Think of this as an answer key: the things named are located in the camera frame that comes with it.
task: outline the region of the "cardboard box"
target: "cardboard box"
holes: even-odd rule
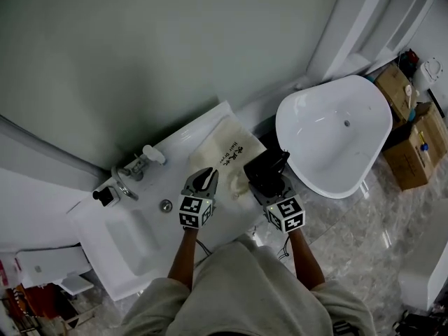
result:
[[[411,124],[392,131],[384,144],[383,155],[401,190],[423,186],[433,174],[429,154],[420,146],[419,130]]]
[[[389,65],[375,80],[374,84],[386,98],[391,107],[393,124],[392,130],[406,124],[411,110],[417,105],[415,88],[395,63]],[[411,103],[406,95],[405,88],[412,88]]]
[[[423,132],[423,139],[428,144],[428,153],[435,167],[448,151],[448,129],[433,102],[419,104],[415,112],[414,124]]]

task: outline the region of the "beige towel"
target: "beige towel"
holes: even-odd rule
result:
[[[216,194],[225,193],[231,200],[242,201],[240,198],[249,191],[243,166],[265,150],[235,115],[229,115],[190,155],[190,169],[193,173],[205,167],[216,168],[219,171]]]

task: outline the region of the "faucet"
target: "faucet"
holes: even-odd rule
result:
[[[126,184],[120,177],[120,173],[130,177],[131,179],[134,179],[135,181],[141,181],[143,179],[143,172],[147,168],[148,168],[148,161],[146,161],[143,158],[137,157],[137,162],[131,169],[117,168],[116,166],[112,167],[111,170],[112,178],[114,178],[117,181],[117,186],[124,195],[137,201],[139,200],[139,196],[136,193],[132,192],[132,190],[130,190],[126,186]]]

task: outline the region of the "bathroom sink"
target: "bathroom sink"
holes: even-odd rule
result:
[[[137,201],[119,192],[117,204],[103,207],[88,197],[69,212],[83,250],[113,300],[141,291],[155,278],[167,275],[183,235],[178,198],[190,174],[188,157],[223,117],[231,115],[224,102],[156,145],[166,157],[166,165],[150,163],[138,182],[124,177],[127,187],[139,196]],[[106,186],[118,192],[112,178],[98,189]],[[231,196],[224,188],[216,193],[216,210],[198,234],[208,249],[231,242],[256,223],[262,210],[250,193],[246,198],[244,210],[230,211]],[[161,210],[162,200],[172,203],[169,213]],[[195,262],[205,257],[197,246]]]
[[[355,193],[392,128],[389,104],[360,76],[347,76],[285,98],[276,115],[281,149],[303,183],[329,198]]]

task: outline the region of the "gray shirt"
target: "gray shirt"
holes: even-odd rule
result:
[[[333,327],[334,335],[376,335],[368,308],[337,282],[309,291],[271,248],[241,240],[200,265],[191,292],[172,279],[154,280],[123,325],[126,336],[331,336]]]

